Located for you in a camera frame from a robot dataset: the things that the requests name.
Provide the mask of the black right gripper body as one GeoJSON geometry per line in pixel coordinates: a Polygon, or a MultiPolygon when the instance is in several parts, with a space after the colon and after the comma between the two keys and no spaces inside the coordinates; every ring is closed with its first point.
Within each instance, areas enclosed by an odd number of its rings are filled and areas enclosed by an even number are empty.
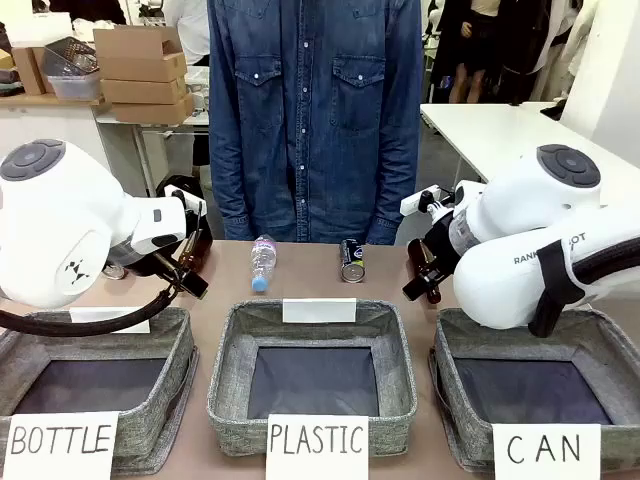
{"type": "Polygon", "coordinates": [[[449,238],[449,226],[452,220],[453,214],[447,213],[433,221],[423,238],[423,243],[429,251],[454,251],[449,238]]]}

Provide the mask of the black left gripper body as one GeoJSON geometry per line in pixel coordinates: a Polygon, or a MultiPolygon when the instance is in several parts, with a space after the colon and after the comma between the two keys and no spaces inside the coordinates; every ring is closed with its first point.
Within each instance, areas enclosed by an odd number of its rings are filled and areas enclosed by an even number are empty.
{"type": "Polygon", "coordinates": [[[181,199],[172,199],[172,234],[176,238],[187,238],[203,225],[203,203],[197,202],[196,209],[185,205],[181,199]]]}

